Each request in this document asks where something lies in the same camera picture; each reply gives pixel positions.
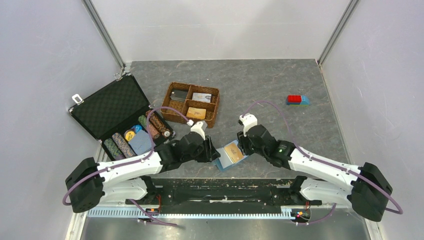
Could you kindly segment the blue card holder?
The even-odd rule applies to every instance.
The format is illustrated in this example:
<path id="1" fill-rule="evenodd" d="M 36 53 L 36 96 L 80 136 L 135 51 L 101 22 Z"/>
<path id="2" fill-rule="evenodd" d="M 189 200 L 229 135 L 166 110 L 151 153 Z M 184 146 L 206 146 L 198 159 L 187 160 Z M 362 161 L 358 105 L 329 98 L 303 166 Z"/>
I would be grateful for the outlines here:
<path id="1" fill-rule="evenodd" d="M 248 156 L 244 155 L 238 147 L 238 140 L 234 140 L 223 147 L 217 148 L 220 157 L 212 161 L 212 163 L 221 171 L 224 172 L 229 168 L 241 163 Z"/>

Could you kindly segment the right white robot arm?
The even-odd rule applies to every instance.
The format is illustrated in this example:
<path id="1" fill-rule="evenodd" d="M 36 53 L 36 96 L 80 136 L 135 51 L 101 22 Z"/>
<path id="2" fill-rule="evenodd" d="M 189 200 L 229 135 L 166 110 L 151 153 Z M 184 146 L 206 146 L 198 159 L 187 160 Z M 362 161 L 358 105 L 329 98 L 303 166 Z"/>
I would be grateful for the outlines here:
<path id="1" fill-rule="evenodd" d="M 369 162 L 362 166 L 315 157 L 286 140 L 276 140 L 263 125 L 236 134 L 238 147 L 247 156 L 258 154 L 277 168 L 303 172 L 289 189 L 295 204 L 307 201 L 348 205 L 361 217 L 380 222 L 388 210 L 393 188 L 380 169 Z"/>

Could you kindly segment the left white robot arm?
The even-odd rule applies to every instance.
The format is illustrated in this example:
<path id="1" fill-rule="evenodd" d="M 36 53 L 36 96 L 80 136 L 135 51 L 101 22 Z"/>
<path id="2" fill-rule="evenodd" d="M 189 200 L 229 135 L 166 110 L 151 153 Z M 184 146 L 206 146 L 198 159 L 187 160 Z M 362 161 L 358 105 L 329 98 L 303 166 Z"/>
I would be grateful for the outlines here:
<path id="1" fill-rule="evenodd" d="M 210 163 L 220 156 L 209 136 L 190 132 L 180 140 L 155 146 L 153 152 L 127 159 L 98 163 L 89 157 L 65 179 L 67 192 L 62 203 L 71 206 L 74 213 L 120 200 L 151 204 L 157 198 L 157 190 L 149 175 L 178 169 L 189 161 Z"/>

